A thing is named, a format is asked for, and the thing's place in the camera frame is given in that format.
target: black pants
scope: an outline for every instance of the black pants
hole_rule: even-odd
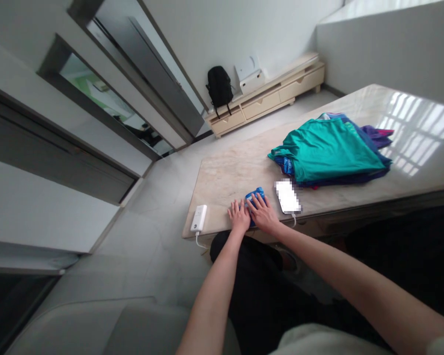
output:
[[[435,211],[374,223],[347,237],[346,245],[355,257],[444,315],[444,277],[439,273],[444,272],[444,228],[438,229],[444,226],[444,208]],[[214,238],[212,262],[228,235],[222,232]],[[305,323],[323,324],[389,349],[347,301],[323,305],[286,279],[281,270],[278,251],[244,237],[228,312],[243,355],[272,352],[284,332]]]
[[[211,246],[214,262],[229,232],[216,235]],[[243,355],[268,354],[289,329],[317,323],[355,334],[388,348],[367,320],[347,301],[323,305],[289,281],[281,272],[278,251],[244,237],[240,247],[228,317]]]

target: black backpack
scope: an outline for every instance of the black backpack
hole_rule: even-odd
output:
[[[223,105],[227,105],[228,113],[232,115],[228,103],[232,101],[233,94],[227,72],[221,66],[213,67],[207,73],[207,80],[209,84],[206,87],[209,90],[212,99],[211,104],[214,105],[217,117],[220,118],[217,108]]]

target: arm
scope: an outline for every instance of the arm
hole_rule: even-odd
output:
[[[250,227],[243,201],[232,202],[228,215],[232,231],[196,297],[177,355],[222,354],[238,252]]]
[[[270,202],[248,204],[257,226],[296,253],[347,299],[399,354],[425,354],[444,337],[444,317],[357,259],[283,225]]]

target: teal shirt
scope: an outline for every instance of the teal shirt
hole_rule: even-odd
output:
[[[271,150],[270,159],[291,159],[297,182],[317,181],[384,169],[380,159],[362,141],[355,127],[341,118],[311,119]]]

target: drawer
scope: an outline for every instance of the drawer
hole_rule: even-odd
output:
[[[215,134],[224,132],[240,123],[243,123],[245,118],[243,118],[242,111],[238,110],[232,114],[232,116],[226,116],[219,121],[212,124],[211,128]]]
[[[265,96],[264,98],[255,101],[252,104],[249,104],[246,107],[242,107],[243,112],[245,113],[245,117],[247,119],[255,117],[256,115],[265,112],[266,110],[269,110],[272,107],[275,107],[276,105],[279,105],[281,103],[280,101],[280,94],[277,92],[274,92],[273,94],[270,94],[268,96]]]
[[[296,80],[295,82],[285,86],[280,90],[280,100],[281,102],[287,101],[296,97],[303,92],[306,92],[317,85],[321,85],[324,82],[324,67],[303,76]]]

